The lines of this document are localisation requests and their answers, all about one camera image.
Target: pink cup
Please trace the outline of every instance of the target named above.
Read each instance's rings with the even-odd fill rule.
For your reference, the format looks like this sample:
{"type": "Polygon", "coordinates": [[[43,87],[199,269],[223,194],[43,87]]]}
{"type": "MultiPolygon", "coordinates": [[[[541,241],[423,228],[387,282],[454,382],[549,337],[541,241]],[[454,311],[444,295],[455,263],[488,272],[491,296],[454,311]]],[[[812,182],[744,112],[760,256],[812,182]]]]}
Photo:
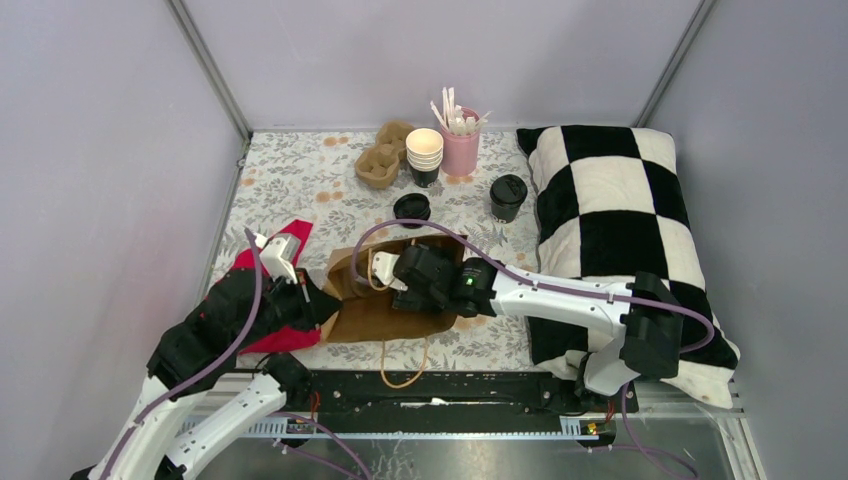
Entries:
{"type": "MultiPolygon", "coordinates": [[[[462,107],[463,117],[474,117],[480,119],[480,115],[470,108],[462,107]]],[[[445,139],[444,157],[442,158],[442,171],[454,177],[471,175],[477,168],[477,151],[480,148],[480,130],[472,135],[454,135],[439,127],[442,137],[445,139]]]]}

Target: white wall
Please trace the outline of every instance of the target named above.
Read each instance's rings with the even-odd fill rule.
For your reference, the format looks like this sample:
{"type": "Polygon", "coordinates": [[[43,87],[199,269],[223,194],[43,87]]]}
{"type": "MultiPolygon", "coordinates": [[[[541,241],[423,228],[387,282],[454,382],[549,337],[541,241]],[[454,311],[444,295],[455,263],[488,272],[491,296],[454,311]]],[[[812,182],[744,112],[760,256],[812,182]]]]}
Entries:
{"type": "Polygon", "coordinates": [[[5,2],[0,58],[0,478],[69,478],[193,307],[240,141],[163,1],[5,2]]]}
{"type": "Polygon", "coordinates": [[[629,124],[698,0],[190,0],[257,129],[429,125],[429,101],[492,125],[629,124]]]}
{"type": "Polygon", "coordinates": [[[719,2],[651,123],[770,480],[845,476],[846,25],[844,0],[719,2]]]}

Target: black and white checkered pillow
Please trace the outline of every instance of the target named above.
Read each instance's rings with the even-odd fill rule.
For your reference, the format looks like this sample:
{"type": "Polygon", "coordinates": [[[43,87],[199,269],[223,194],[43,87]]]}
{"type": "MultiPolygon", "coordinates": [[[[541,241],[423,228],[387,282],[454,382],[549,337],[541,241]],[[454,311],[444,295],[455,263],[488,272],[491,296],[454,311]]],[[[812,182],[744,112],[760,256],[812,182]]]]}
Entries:
{"type": "MultiPolygon", "coordinates": [[[[539,196],[541,273],[590,281],[630,281],[650,272],[684,307],[712,318],[716,336],[681,356],[668,381],[700,400],[730,406],[727,381],[739,359],[707,300],[689,218],[677,180],[674,141],[649,129],[570,125],[520,129],[539,196]]],[[[530,318],[534,363],[568,350],[596,351],[609,341],[599,332],[530,318]]],[[[682,344],[706,329],[687,318],[682,344]]]]}

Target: patterned table surface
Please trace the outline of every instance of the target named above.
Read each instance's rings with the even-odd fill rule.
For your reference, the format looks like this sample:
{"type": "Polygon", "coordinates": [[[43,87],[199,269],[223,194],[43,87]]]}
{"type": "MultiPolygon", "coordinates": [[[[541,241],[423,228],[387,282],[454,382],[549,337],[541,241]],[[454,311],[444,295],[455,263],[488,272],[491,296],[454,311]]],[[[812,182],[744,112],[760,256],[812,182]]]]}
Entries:
{"type": "MultiPolygon", "coordinates": [[[[385,190],[373,190],[354,175],[353,162],[374,143],[375,132],[265,132],[253,137],[241,184],[236,193],[212,281],[247,248],[243,228],[268,235],[296,218],[314,223],[298,266],[322,286],[327,259],[337,248],[349,247],[370,226],[393,217],[392,205],[401,195],[425,192],[432,221],[459,233],[496,259],[536,271],[538,227],[533,207],[535,192],[510,224],[497,223],[489,213],[488,189],[497,177],[513,173],[530,185],[527,160],[512,132],[482,134],[477,170],[467,177],[440,174],[429,189],[412,183],[408,171],[385,190]]],[[[431,233],[428,229],[390,227],[371,240],[431,233]]],[[[430,337],[428,370],[527,370],[530,361],[524,320],[508,317],[458,319],[446,332],[430,337]]],[[[416,370],[423,340],[387,342],[387,370],[416,370]]],[[[309,368],[377,369],[380,342],[325,344],[296,352],[309,368]]],[[[240,357],[239,365],[255,365],[258,354],[240,357]]]]}

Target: metal corner post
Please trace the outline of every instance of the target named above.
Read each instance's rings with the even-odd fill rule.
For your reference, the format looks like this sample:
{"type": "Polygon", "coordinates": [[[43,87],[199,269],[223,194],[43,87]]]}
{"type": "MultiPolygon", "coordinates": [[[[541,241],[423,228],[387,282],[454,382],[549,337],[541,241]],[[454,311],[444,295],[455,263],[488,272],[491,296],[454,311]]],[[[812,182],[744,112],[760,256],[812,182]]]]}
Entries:
{"type": "Polygon", "coordinates": [[[668,86],[674,79],[674,75],[677,73],[680,64],[683,62],[683,59],[686,58],[686,54],[689,53],[689,48],[694,43],[695,38],[701,31],[701,27],[704,26],[704,23],[707,21],[707,18],[709,18],[710,13],[713,11],[713,8],[717,3],[718,0],[701,0],[700,3],[698,3],[695,13],[693,13],[692,18],[689,19],[689,24],[686,25],[683,35],[680,36],[680,40],[677,42],[677,46],[674,48],[674,52],[671,54],[671,57],[669,57],[668,63],[663,69],[662,75],[660,75],[659,80],[657,80],[656,85],[654,85],[654,89],[651,91],[648,101],[645,103],[645,106],[642,108],[642,111],[633,123],[634,127],[645,127],[648,125],[648,122],[651,121],[660,100],[663,95],[665,95],[666,90],[668,90],[668,86]]]}
{"type": "Polygon", "coordinates": [[[191,47],[192,52],[194,52],[194,56],[203,69],[206,79],[209,80],[209,84],[212,86],[212,90],[215,91],[215,95],[221,101],[221,106],[224,107],[224,111],[233,123],[233,127],[235,127],[241,136],[244,143],[244,150],[246,151],[253,132],[250,130],[250,126],[247,124],[247,120],[244,118],[235,98],[233,98],[233,93],[224,81],[218,65],[212,58],[209,47],[203,41],[203,37],[200,35],[194,19],[191,18],[188,7],[186,7],[183,0],[165,0],[165,4],[168,5],[174,16],[174,21],[177,22],[183,35],[185,35],[186,42],[191,47]]]}

